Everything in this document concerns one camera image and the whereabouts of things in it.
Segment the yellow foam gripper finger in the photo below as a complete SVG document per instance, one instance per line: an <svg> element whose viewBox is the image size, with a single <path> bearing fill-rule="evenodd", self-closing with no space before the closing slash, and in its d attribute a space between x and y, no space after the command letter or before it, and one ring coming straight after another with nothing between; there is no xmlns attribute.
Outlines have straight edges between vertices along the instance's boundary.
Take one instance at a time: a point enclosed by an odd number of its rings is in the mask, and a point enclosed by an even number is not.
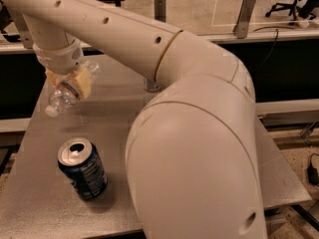
<svg viewBox="0 0 319 239"><path fill-rule="evenodd" d="M79 67L74 71L71 74L70 81L82 99L85 100L91 94L91 78L85 67Z"/></svg>
<svg viewBox="0 0 319 239"><path fill-rule="evenodd" d="M56 88L65 79L64 75L56 74L50 70L46 70L45 74L53 88Z"/></svg>

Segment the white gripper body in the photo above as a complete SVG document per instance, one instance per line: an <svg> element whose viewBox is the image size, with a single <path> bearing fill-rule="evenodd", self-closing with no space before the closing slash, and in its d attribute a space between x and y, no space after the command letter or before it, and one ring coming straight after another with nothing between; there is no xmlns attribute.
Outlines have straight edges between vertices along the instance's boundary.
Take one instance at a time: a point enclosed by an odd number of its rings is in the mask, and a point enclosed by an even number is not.
<svg viewBox="0 0 319 239"><path fill-rule="evenodd" d="M58 75L70 74L84 59L81 42L78 39L75 39L70 46L57 50L39 48L36 44L33 45L33 50L39 63Z"/></svg>

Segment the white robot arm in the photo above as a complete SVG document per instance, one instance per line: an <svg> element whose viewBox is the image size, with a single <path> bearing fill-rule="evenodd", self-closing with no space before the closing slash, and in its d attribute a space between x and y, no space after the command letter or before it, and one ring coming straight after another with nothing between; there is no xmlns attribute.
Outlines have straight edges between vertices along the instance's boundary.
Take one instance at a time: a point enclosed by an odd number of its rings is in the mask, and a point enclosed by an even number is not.
<svg viewBox="0 0 319 239"><path fill-rule="evenodd" d="M2 1L162 86L126 146L129 188L148 239L267 239L255 93L236 56L96 0Z"/></svg>

